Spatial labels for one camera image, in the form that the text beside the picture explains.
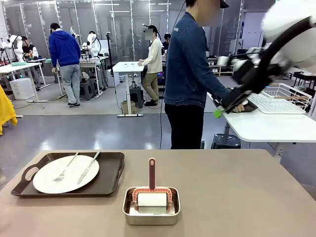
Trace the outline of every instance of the knife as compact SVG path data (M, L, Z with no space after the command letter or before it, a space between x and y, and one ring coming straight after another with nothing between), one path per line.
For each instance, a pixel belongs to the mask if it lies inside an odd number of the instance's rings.
M77 184L79 185L81 183L81 181L83 180L83 178L85 177L85 175L88 173L92 163L95 161L95 159L97 159L98 155L100 154L101 150L98 150L98 152L95 154L94 158L92 159L92 161L90 162L90 164L88 165L88 167L84 170L84 172L81 174L80 178L78 179Z

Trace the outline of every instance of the hair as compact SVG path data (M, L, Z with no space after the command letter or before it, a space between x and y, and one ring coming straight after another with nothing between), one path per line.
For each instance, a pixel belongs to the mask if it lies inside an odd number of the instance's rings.
M57 30L58 28L60 28L60 26L57 23L51 23L50 28L53 30Z
M148 27L148 29L153 29L153 32L155 32L155 34L156 34L156 37L158 36L158 30L157 30L157 27L156 27L156 26L150 25L150 26Z
M196 4L197 0L186 0L186 5L188 6L194 6Z
M164 34L164 39L167 40L168 38L171 38L171 34L170 33Z

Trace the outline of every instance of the green tip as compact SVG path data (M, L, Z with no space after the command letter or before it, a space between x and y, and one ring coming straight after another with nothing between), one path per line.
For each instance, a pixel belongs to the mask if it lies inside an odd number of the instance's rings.
M221 110L215 110L213 115L214 115L214 117L216 117L218 119L218 118L220 118L222 116L222 111Z

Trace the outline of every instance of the black pants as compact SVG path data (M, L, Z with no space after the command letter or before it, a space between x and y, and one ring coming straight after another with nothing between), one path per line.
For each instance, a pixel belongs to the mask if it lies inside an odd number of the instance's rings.
M200 149L204 108L165 104L164 110L171 125L171 149Z

